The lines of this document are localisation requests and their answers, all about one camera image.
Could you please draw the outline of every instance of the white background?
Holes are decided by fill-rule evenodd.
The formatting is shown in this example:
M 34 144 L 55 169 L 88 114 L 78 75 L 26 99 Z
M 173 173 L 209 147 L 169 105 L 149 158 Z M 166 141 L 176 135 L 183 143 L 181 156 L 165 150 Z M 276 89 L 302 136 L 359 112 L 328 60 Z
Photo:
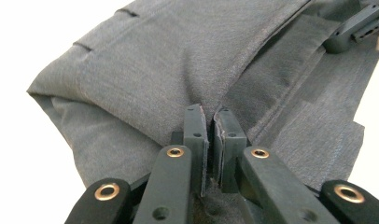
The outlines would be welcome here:
M 48 63 L 128 2 L 0 1 L 0 223 L 64 223 L 85 190 L 71 149 L 26 90 Z M 379 73 L 355 121 L 366 132 L 350 180 L 379 198 Z

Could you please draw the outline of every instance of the brass grommet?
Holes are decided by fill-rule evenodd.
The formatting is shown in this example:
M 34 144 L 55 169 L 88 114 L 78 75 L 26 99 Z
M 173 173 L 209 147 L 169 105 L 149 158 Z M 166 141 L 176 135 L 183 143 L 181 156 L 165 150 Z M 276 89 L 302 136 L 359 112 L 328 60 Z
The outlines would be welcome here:
M 251 150 L 251 155 L 260 159 L 265 159 L 269 157 L 269 152 L 263 149 L 256 148 Z
M 110 194 L 102 194 L 104 189 L 113 189 Z M 94 197 L 99 201 L 108 201 L 115 198 L 119 193 L 119 186 L 116 183 L 103 184 L 99 189 L 94 192 Z
M 184 155 L 184 150 L 178 147 L 170 148 L 167 150 L 167 155 L 169 157 L 180 157 Z
M 342 199 L 347 200 L 350 203 L 364 203 L 364 196 L 356 189 L 347 185 L 337 185 L 334 188 L 335 193 Z

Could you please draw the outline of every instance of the mounting hole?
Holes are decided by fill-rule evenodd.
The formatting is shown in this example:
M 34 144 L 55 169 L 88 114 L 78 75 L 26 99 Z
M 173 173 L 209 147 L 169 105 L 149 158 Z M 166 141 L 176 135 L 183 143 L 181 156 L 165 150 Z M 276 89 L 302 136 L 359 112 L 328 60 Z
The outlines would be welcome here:
M 94 197 L 99 201 L 109 201 L 119 193 L 119 186 L 116 183 L 103 184 L 94 192 Z
M 166 218 L 169 217 L 169 209 L 165 207 L 159 207 L 154 210 L 154 212 L 152 213 L 152 216 L 156 220 L 165 220 Z
M 316 213 L 314 213 L 313 211 L 306 209 L 306 208 L 303 208 L 300 211 L 298 211 L 298 216 L 307 222 L 316 222 L 317 221 Z
M 364 34 L 364 36 L 372 34 L 373 30 L 367 31 L 367 33 Z
M 260 159 L 265 159 L 269 157 L 269 152 L 263 149 L 253 149 L 251 155 Z
M 184 155 L 184 150 L 178 147 L 170 148 L 167 150 L 167 155 L 169 157 L 180 157 Z
M 337 185 L 334 188 L 335 193 L 342 199 L 350 203 L 364 203 L 364 196 L 356 189 L 347 185 Z

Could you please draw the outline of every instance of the folded fabric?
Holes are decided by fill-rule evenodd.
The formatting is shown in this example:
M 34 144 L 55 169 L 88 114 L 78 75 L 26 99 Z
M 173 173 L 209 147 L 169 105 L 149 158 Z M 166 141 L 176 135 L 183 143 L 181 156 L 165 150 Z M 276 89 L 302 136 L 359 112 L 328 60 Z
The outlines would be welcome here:
M 353 117 L 379 52 L 375 38 L 340 55 L 340 24 L 301 15 L 308 1 L 149 1 L 118 10 L 35 79 L 29 93 L 73 149 L 86 186 L 149 173 L 184 109 L 208 125 L 227 106 L 253 144 L 304 184 L 347 178 L 362 142 Z M 212 182 L 195 223 L 243 223 L 235 195 Z

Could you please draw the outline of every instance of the gray cloth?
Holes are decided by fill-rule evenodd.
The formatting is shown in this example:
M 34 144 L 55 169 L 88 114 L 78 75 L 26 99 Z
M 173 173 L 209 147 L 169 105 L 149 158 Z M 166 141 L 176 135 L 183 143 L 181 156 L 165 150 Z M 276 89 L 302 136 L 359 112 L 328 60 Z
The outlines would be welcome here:
M 184 108 L 208 123 L 233 110 L 305 184 L 347 178 L 362 141 L 354 123 L 379 53 L 320 47 L 339 23 L 298 14 L 307 1 L 145 1 L 117 11 L 47 66 L 29 88 L 73 149 L 86 186 L 149 173 Z M 235 195 L 209 183 L 195 223 L 242 223 Z

